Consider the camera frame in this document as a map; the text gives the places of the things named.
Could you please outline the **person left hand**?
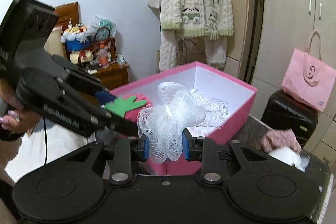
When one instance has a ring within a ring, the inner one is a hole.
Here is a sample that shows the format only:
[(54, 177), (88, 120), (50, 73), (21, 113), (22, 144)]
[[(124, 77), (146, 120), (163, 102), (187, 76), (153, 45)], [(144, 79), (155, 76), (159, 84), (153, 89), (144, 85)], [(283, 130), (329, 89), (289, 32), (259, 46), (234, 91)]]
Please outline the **person left hand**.
[(1, 117), (1, 126), (16, 134), (25, 133), (34, 128), (42, 119), (34, 110), (24, 110), (20, 100), (15, 95), (15, 91), (5, 79), (1, 79), (1, 98), (5, 100), (14, 110)]

